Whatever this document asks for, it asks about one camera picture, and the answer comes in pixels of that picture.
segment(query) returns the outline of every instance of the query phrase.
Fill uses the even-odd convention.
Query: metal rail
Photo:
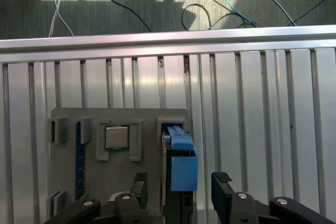
[[[210,178],[266,202],[294,197],[336,221],[336,26],[0,41],[0,216],[46,216],[46,120],[57,106],[185,108]]]

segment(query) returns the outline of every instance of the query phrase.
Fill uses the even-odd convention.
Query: gray bracket
[[[75,123],[80,123],[80,143],[90,142],[92,140],[92,118],[76,118]]]
[[[108,161],[109,151],[105,149],[105,128],[110,124],[109,119],[100,120],[96,125],[96,160]]]
[[[130,161],[141,161],[141,153],[142,153],[141,131],[142,131],[142,120],[140,119],[132,120],[130,122],[130,134],[129,134]]]
[[[64,143],[67,140],[67,117],[48,119],[48,142]]]
[[[47,197],[47,219],[56,215],[58,212],[63,210],[67,205],[67,193],[55,192],[51,196]]]

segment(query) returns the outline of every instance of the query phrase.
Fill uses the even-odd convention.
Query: black clamp
[[[97,199],[78,199],[45,224],[150,224],[147,200],[147,173],[137,173],[129,193],[121,193],[103,206]]]
[[[234,192],[226,173],[212,173],[211,199],[221,223],[225,224],[335,224],[303,204],[287,197],[276,197],[269,206],[248,193]]]

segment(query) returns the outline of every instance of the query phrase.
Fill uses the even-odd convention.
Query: metal slot
[[[55,134],[56,134],[56,130],[55,130],[56,124],[55,122],[51,122],[51,136],[50,136],[50,142],[54,143],[55,142]]]

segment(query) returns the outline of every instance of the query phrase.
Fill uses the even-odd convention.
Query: metal screw
[[[282,204],[282,205],[287,205],[288,201],[286,201],[285,199],[277,199],[277,202]]]
[[[85,201],[84,202],[84,206],[91,206],[93,204],[93,202],[92,201]]]
[[[238,197],[241,199],[246,199],[247,195],[246,194],[238,194]]]

